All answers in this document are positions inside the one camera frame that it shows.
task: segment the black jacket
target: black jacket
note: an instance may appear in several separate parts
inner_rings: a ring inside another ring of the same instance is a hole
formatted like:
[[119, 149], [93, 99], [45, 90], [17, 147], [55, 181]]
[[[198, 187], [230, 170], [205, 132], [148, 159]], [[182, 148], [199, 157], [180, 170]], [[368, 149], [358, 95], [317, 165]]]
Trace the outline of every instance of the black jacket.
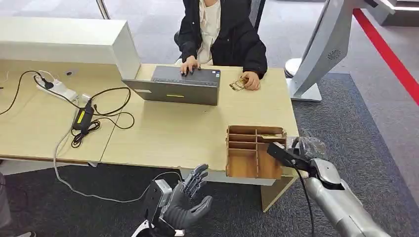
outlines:
[[[262, 79], [267, 70], [266, 47], [249, 20], [250, 7], [245, 0], [219, 0], [221, 26], [218, 38], [211, 47], [216, 66], [240, 66], [243, 72], [252, 71]], [[180, 26], [178, 46], [182, 61], [201, 47], [199, 0], [183, 0], [185, 17]]]

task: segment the white shirt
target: white shirt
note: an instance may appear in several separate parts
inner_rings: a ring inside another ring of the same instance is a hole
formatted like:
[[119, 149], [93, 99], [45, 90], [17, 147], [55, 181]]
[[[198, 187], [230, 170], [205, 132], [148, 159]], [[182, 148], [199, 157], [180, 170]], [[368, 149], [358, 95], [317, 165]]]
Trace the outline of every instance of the white shirt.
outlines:
[[204, 0], [199, 1], [199, 21], [201, 26], [202, 44], [198, 50], [200, 64], [213, 65], [211, 46], [220, 33], [221, 4], [218, 0], [214, 5], [206, 7]]

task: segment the gray robotic hand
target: gray robotic hand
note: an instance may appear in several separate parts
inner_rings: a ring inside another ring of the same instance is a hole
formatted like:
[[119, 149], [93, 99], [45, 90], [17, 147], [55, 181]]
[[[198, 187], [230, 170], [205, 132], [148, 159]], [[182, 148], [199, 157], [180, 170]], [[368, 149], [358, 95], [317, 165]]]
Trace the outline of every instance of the gray robotic hand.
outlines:
[[163, 219], [177, 230], [183, 230], [195, 224], [209, 212], [212, 197], [206, 196], [201, 203], [190, 207], [191, 200], [198, 190], [206, 184], [203, 178], [208, 176], [208, 165], [202, 164], [196, 167], [186, 178], [185, 182], [179, 182], [173, 190], [166, 210], [163, 210]]
[[198, 190], [205, 185], [207, 164], [198, 165], [184, 182], [172, 188], [164, 179], [153, 180], [147, 189], [140, 216], [145, 220], [132, 237], [183, 236], [184, 229], [199, 221], [211, 209], [212, 197], [206, 196], [200, 204], [191, 207]]

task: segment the wooden desk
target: wooden desk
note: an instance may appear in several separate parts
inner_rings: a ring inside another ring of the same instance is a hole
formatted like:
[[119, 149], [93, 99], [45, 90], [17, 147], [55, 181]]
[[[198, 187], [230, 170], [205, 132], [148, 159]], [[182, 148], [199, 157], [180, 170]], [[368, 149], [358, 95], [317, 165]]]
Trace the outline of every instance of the wooden desk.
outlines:
[[[143, 64], [137, 79], [150, 80], [156, 65]], [[283, 127], [298, 136], [284, 71], [269, 69], [258, 91], [233, 91], [229, 84], [242, 69], [221, 69], [218, 106], [144, 101], [134, 95], [123, 109], [134, 115], [133, 128], [114, 130], [101, 162], [192, 169], [207, 163], [218, 181], [252, 183], [250, 179], [225, 177], [228, 125]], [[126, 123], [127, 118], [119, 118]], [[283, 167], [283, 179], [262, 186], [264, 211], [296, 180], [293, 169]]]
[[[1, 60], [0, 86], [4, 87], [0, 90], [1, 112], [10, 105], [19, 77], [27, 70], [49, 71], [68, 88], [90, 96], [124, 85], [114, 65]], [[68, 70], [75, 70], [75, 74], [66, 76]], [[3, 82], [7, 71], [8, 81]], [[22, 78], [15, 104], [9, 112], [0, 116], [2, 158], [51, 160], [56, 143], [73, 121], [76, 108], [37, 89], [32, 77], [33, 74], [28, 73]], [[97, 98], [96, 103], [100, 111], [109, 111], [119, 107], [125, 98], [126, 91], [115, 91]], [[58, 160], [68, 163], [99, 162], [114, 129], [114, 125], [107, 120], [101, 123], [101, 128], [85, 137], [79, 148], [71, 148], [73, 137], [70, 135], [61, 147]]]

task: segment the white kiosk stand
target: white kiosk stand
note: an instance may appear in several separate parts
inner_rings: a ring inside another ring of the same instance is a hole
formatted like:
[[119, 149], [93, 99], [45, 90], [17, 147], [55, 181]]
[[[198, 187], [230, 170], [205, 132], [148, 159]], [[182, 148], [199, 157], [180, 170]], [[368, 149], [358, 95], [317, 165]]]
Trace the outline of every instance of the white kiosk stand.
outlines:
[[326, 0], [302, 58], [285, 64], [292, 100], [322, 100], [316, 82], [347, 55], [353, 9], [368, 5], [394, 13], [387, 0]]

